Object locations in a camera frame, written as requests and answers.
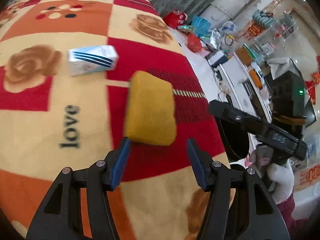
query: screw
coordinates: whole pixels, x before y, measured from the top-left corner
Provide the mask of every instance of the screw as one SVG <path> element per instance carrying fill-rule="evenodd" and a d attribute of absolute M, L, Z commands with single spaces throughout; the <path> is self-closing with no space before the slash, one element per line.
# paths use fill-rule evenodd
<path fill-rule="evenodd" d="M 97 163 L 96 163 L 96 165 L 97 165 L 98 167 L 102 167 L 102 166 L 104 166 L 105 164 L 106 164 L 106 162 L 105 162 L 104 160 L 97 161 Z"/>
<path fill-rule="evenodd" d="M 250 175 L 253 175 L 256 173 L 256 171 L 253 169 L 253 168 L 248 168 L 247 169 L 247 172 L 250 174 Z"/>
<path fill-rule="evenodd" d="M 65 168 L 63 168 L 62 173 L 63 173 L 63 174 L 68 174 L 70 171 L 71 171 L 71 170 L 70 170 L 69 167 L 65 167 Z"/>
<path fill-rule="evenodd" d="M 212 162 L 212 165 L 213 165 L 214 167 L 220 167 L 220 166 L 221 166 L 221 162 L 213 161 L 213 162 Z"/>

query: white box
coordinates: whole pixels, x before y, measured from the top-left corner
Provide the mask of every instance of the white box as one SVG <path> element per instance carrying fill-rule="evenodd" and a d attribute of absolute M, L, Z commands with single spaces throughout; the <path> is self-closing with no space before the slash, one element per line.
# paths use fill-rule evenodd
<path fill-rule="evenodd" d="M 69 49 L 70 76 L 114 70 L 118 58 L 111 45 Z"/>

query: red bag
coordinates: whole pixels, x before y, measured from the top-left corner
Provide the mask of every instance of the red bag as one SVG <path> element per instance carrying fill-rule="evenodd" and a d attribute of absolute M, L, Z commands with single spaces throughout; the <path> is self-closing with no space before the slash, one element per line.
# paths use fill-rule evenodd
<path fill-rule="evenodd" d="M 188 16 L 179 10 L 174 10 L 163 18 L 165 24 L 169 27 L 176 29 L 178 26 L 183 25 L 183 23 L 188 20 Z"/>
<path fill-rule="evenodd" d="M 202 44 L 200 42 L 200 39 L 194 34 L 190 33 L 188 35 L 188 49 L 190 49 L 192 52 L 199 52 L 202 49 Z"/>

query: yellow sponge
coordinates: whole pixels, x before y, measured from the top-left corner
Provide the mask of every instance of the yellow sponge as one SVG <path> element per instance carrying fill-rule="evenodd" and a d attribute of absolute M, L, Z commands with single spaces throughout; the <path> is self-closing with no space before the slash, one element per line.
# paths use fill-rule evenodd
<path fill-rule="evenodd" d="M 176 135 L 171 84 L 136 71 L 130 82 L 124 136 L 134 142 L 164 146 L 172 144 Z"/>

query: blanket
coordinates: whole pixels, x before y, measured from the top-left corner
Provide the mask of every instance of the blanket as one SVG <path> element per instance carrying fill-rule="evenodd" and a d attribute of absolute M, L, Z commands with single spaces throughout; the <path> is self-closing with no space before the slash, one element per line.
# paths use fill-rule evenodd
<path fill-rule="evenodd" d="M 69 76 L 68 49 L 106 44 L 119 54 L 115 70 Z M 196 234 L 208 201 L 187 138 L 228 159 L 197 77 L 150 2 L 17 0 L 0 14 L 0 208 L 22 235 L 61 169 L 87 168 L 117 147 L 137 70 L 177 91 L 177 138 L 132 145 L 122 183 L 108 192 L 111 211 L 121 239 L 184 239 Z M 81 205 L 91 236 L 85 189 Z"/>

